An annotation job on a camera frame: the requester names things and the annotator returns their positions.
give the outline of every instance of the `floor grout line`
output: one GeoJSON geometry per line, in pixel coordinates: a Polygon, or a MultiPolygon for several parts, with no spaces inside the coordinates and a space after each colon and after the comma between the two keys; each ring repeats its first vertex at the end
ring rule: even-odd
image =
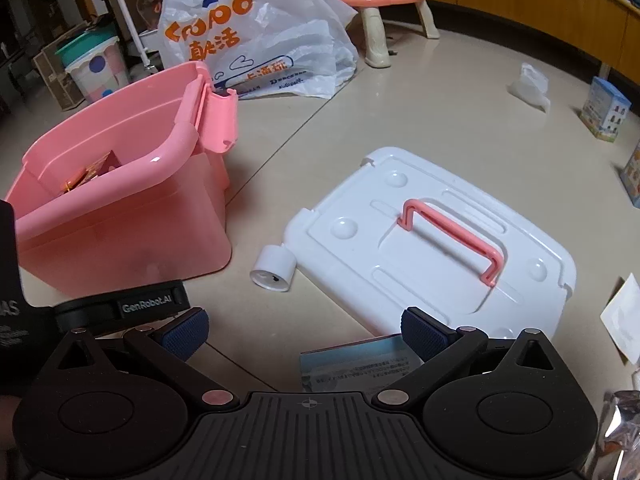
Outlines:
{"type": "Polygon", "coordinates": [[[349,79],[349,80],[348,80],[348,81],[347,81],[347,82],[342,86],[342,88],[340,88],[340,89],[339,89],[339,90],[338,90],[338,91],[337,91],[337,92],[336,92],[336,93],[331,97],[331,99],[327,99],[327,100],[322,104],[322,106],[318,108],[318,110],[316,110],[315,112],[313,112],[313,113],[311,114],[311,116],[310,116],[309,118],[307,118],[307,119],[306,119],[306,121],[305,121],[305,122],[303,122],[302,124],[300,124],[300,126],[298,127],[298,129],[297,129],[295,132],[293,132],[289,137],[287,137],[287,140],[285,140],[285,141],[284,141],[284,142],[283,142],[283,143],[278,147],[278,149],[277,149],[275,152],[271,153],[271,156],[270,156],[267,160],[265,160],[265,161],[264,161],[264,163],[260,166],[260,168],[258,168],[257,170],[255,170],[254,174],[252,174],[252,176],[250,176],[250,177],[249,177],[249,179],[248,179],[244,184],[242,184],[242,186],[240,187],[240,189],[238,189],[238,191],[236,191],[236,192],[234,193],[234,195],[233,195],[233,196],[228,200],[228,202],[226,202],[226,206],[229,206],[229,204],[231,204],[231,202],[233,202],[233,200],[234,200],[234,199],[236,198],[236,196],[238,196],[238,194],[239,194],[239,193],[244,189],[244,187],[245,187],[249,182],[251,182],[251,181],[252,181],[252,179],[254,178],[254,176],[256,176],[256,175],[258,174],[258,172],[259,172],[262,168],[264,168],[264,167],[269,163],[269,161],[270,161],[274,156],[276,156],[276,155],[278,154],[278,152],[279,152],[282,148],[284,148],[284,147],[287,145],[287,143],[288,143],[288,142],[289,142],[289,141],[290,141],[290,140],[291,140],[291,139],[296,135],[296,133],[298,133],[302,128],[304,128],[304,127],[305,127],[305,125],[306,125],[306,124],[307,124],[311,119],[313,119],[313,118],[318,114],[318,112],[320,112],[320,110],[322,110],[322,109],[323,109],[325,106],[327,106],[331,101],[333,101],[333,100],[334,100],[334,98],[335,98],[335,97],[336,97],[340,92],[342,92],[342,90],[344,90],[345,88],[347,88],[347,86],[348,86],[348,85],[350,85],[350,84],[354,81],[354,79],[356,79],[356,78],[357,78],[357,76],[359,76],[359,75],[364,71],[364,69],[366,69],[366,66],[365,66],[365,67],[363,67],[363,68],[361,68],[360,70],[357,70],[357,71],[356,71],[356,73],[355,73],[355,75],[354,75],[351,79],[349,79]]]}
{"type": "Polygon", "coordinates": [[[271,386],[268,382],[263,381],[260,377],[253,375],[249,370],[247,370],[246,368],[244,368],[243,366],[239,365],[238,363],[236,363],[233,359],[231,359],[230,357],[226,356],[225,354],[223,354],[220,350],[218,350],[215,346],[213,346],[209,341],[205,341],[205,344],[207,346],[209,346],[211,349],[215,350],[216,352],[218,352],[220,355],[222,355],[223,358],[225,358],[227,361],[235,364],[238,368],[240,368],[244,373],[251,375],[251,377],[253,377],[255,380],[261,382],[262,384],[264,384],[265,386],[268,386],[269,388],[271,388],[274,392],[278,392],[279,390],[277,390],[276,388],[274,388],[273,386],[271,386]]]}

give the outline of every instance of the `white cylindrical cap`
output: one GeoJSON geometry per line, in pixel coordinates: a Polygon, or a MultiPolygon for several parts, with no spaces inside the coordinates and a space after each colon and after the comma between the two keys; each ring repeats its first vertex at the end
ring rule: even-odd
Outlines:
{"type": "Polygon", "coordinates": [[[262,288],[286,292],[291,286],[296,263],[296,257],[284,245],[265,245],[249,276],[262,288]]]}

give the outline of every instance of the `hand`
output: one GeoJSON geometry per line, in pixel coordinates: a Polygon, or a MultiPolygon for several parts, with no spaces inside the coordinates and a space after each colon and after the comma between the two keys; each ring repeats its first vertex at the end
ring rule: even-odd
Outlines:
{"type": "Polygon", "coordinates": [[[0,452],[15,447],[14,413],[20,404],[18,397],[0,396],[0,452]]]}

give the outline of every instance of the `polka dot bucket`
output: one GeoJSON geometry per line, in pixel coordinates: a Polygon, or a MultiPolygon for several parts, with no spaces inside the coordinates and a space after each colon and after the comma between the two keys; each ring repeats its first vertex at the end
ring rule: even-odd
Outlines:
{"type": "Polygon", "coordinates": [[[65,68],[82,95],[94,103],[129,84],[129,73],[118,46],[118,38],[109,38],[65,68]]]}

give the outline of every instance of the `trash can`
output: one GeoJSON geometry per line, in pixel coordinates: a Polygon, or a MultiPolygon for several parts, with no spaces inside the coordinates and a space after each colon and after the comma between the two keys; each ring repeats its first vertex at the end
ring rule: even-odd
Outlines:
{"type": "Polygon", "coordinates": [[[225,233],[223,153],[236,142],[238,96],[211,91],[187,62],[99,100],[27,151],[6,200],[20,266],[71,297],[219,270],[225,233]],[[62,193],[109,151],[121,166],[62,193]]]}
{"type": "Polygon", "coordinates": [[[129,72],[113,25],[88,30],[56,54],[82,95],[95,103],[129,84],[129,72]]]}

